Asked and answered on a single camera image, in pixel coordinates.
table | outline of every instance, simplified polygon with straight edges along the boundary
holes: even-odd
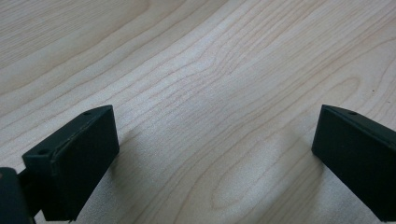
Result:
[[[310,149],[321,105],[396,129],[395,60],[391,0],[2,1],[0,164],[113,105],[77,223],[380,223]]]

wooden surface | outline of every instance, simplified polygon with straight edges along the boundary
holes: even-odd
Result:
[[[322,104],[396,129],[395,59],[392,0],[4,0],[0,164],[114,105],[77,223],[379,223],[310,148]]]

light wood tabletop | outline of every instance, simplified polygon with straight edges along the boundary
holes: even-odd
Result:
[[[0,105],[18,172],[114,106],[77,223],[380,223],[311,147],[321,105],[396,129],[396,1],[4,0]]]

black plastic part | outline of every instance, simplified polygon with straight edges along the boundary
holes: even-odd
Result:
[[[119,150],[111,105],[65,124],[22,156],[27,177],[21,179],[36,181],[41,200],[33,199],[31,213],[41,206],[48,221],[76,220]]]
[[[34,223],[29,216],[17,173],[11,168],[0,168],[0,224]]]
[[[381,221],[396,221],[396,132],[324,105],[312,151]]]

wood grain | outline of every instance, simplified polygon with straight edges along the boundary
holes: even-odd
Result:
[[[2,166],[108,104],[77,223],[379,223],[310,148],[322,104],[396,129],[396,2],[0,2]]]

